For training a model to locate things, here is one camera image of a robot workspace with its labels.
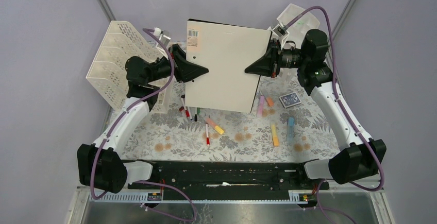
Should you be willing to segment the white binder folder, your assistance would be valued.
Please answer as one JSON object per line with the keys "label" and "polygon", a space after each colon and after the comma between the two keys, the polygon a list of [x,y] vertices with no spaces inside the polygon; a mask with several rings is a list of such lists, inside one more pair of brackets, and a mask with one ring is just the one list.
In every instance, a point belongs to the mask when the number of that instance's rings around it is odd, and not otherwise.
{"label": "white binder folder", "polygon": [[186,60],[208,73],[185,83],[189,107],[249,113],[260,77],[245,69],[267,50],[269,30],[189,19]]}

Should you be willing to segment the white plastic drawer organizer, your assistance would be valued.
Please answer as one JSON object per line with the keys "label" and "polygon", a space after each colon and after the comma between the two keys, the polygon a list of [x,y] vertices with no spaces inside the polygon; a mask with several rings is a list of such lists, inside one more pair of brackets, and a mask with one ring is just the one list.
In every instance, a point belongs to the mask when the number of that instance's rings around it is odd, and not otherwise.
{"label": "white plastic drawer organizer", "polygon": [[[320,25],[320,21],[310,12],[307,12],[302,17],[298,18],[298,20],[291,26],[286,27],[289,22],[298,17],[304,11],[305,9],[300,6],[289,4],[268,28],[268,31],[271,32],[270,40],[278,39],[282,49],[280,72],[277,76],[281,76],[282,73],[289,76],[291,74],[291,69],[298,68],[302,61],[300,47],[306,33],[311,29],[318,28]],[[272,31],[277,24],[284,26],[288,30],[288,37],[283,39],[277,37],[277,35]]]}

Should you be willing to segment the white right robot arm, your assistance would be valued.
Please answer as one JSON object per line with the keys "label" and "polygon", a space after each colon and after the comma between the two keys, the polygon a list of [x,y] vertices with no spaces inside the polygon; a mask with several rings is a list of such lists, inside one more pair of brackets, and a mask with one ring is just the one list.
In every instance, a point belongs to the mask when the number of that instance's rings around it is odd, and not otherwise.
{"label": "white right robot arm", "polygon": [[316,179],[345,184],[383,175],[386,145],[365,131],[342,97],[332,70],[324,62],[328,48],[327,35],[310,29],[300,49],[283,49],[277,39],[270,40],[266,53],[244,70],[274,78],[282,68],[296,68],[299,84],[321,109],[335,135],[340,152],[331,159],[304,162],[303,170],[296,174],[296,184],[303,189],[310,188]]}

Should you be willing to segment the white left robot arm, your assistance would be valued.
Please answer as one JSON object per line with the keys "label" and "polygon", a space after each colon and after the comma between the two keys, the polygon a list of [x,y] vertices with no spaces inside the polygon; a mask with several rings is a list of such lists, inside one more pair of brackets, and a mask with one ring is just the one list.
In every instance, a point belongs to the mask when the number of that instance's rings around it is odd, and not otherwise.
{"label": "white left robot arm", "polygon": [[119,193],[138,181],[147,188],[159,184],[160,175],[150,163],[124,162],[117,150],[125,146],[140,121],[158,102],[158,94],[173,79],[186,83],[209,72],[206,67],[189,62],[178,44],[153,62],[139,56],[130,57],[125,71],[128,92],[121,112],[92,144],[82,144],[77,150],[79,181],[90,187],[93,199],[100,199],[106,193]]}

